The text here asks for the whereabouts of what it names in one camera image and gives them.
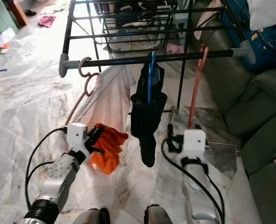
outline hanging laundry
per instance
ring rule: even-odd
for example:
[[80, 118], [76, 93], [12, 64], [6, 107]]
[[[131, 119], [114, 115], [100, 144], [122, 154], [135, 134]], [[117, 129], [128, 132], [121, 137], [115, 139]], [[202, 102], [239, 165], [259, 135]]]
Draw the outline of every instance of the hanging laundry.
[[89, 163], [97, 164], [104, 174], [111, 174], [119, 164], [119, 153], [122, 152], [121, 145], [128, 139], [128, 134], [120, 133], [114, 128], [107, 127], [103, 124], [96, 124], [96, 128], [104, 126], [105, 130], [96, 142], [94, 147], [103, 149], [103, 155], [92, 153]]
[[137, 92], [131, 97], [133, 103], [131, 134], [140, 141], [143, 163], [148, 167], [152, 167], [155, 163], [156, 154], [156, 140], [153, 134], [161, 122], [167, 95], [161, 92], [165, 71], [155, 64], [154, 67], [159, 69], [160, 79], [156, 83], [152, 80], [154, 85], [151, 86], [151, 101], [148, 103], [148, 67], [148, 64], [144, 64], [138, 81]]
[[132, 85], [135, 81], [129, 66], [107, 68], [97, 76], [93, 95], [79, 108], [72, 122], [86, 124], [88, 128], [102, 123], [124, 132]]

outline white pillow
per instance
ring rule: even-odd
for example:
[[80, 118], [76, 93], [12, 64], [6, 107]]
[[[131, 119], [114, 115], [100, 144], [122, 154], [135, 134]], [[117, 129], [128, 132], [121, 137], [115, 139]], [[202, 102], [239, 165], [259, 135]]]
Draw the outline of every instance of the white pillow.
[[248, 0], [248, 4], [251, 30], [276, 25], [276, 0]]

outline green leather sofa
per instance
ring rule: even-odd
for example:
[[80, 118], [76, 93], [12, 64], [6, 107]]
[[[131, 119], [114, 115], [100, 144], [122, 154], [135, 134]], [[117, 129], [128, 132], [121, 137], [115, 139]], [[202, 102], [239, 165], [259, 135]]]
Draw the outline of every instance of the green leather sofa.
[[[209, 1], [198, 0], [194, 7], [206, 7]], [[201, 14], [194, 14], [196, 26]], [[207, 26], [220, 26], [216, 18]], [[226, 30], [202, 32], [199, 49], [206, 43], [210, 50], [234, 48]], [[204, 75], [213, 98], [224, 115], [232, 134], [247, 136], [241, 151], [242, 160], [263, 224], [276, 224], [276, 69], [251, 73], [239, 58], [208, 59]]]

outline robotic hand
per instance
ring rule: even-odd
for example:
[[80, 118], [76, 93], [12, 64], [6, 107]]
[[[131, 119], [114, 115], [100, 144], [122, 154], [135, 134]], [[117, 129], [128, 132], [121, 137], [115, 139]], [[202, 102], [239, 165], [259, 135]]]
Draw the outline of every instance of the robotic hand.
[[89, 160], [92, 152], [104, 153], [103, 150], [92, 147], [103, 131], [104, 127], [94, 127], [88, 133], [87, 127], [80, 123], [67, 127], [69, 153], [61, 155], [53, 163], [38, 197], [18, 224], [54, 224], [67, 201], [70, 186], [81, 163]]

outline red object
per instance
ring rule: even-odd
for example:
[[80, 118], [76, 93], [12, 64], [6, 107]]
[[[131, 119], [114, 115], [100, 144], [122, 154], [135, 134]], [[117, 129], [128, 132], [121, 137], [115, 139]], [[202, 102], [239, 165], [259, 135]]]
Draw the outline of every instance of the red object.
[[94, 147], [103, 149], [105, 154], [92, 153], [89, 163], [97, 164], [104, 174], [109, 175], [119, 164], [119, 153], [122, 152], [120, 146], [128, 139], [128, 134], [120, 133], [114, 128], [102, 124], [96, 124], [97, 128], [100, 126], [104, 126], [105, 130]]
[[39, 20], [39, 25], [44, 27], [51, 27], [56, 17], [53, 15], [45, 15]]
[[197, 73], [195, 76], [195, 85], [194, 85], [194, 90], [193, 90], [193, 96], [192, 96], [192, 101], [191, 101], [191, 110], [190, 110], [190, 115], [189, 115], [189, 123], [188, 123], [188, 128], [191, 129], [193, 126], [193, 119], [194, 119], [194, 113], [195, 113], [195, 108], [196, 108], [196, 100], [197, 100], [197, 93], [198, 93], [198, 87], [199, 87], [199, 82], [201, 78], [201, 71], [204, 67], [207, 54], [208, 54], [209, 48], [206, 47], [204, 50], [204, 45], [201, 45], [200, 51], [204, 51], [203, 58], [199, 59], [198, 62], [198, 69]]

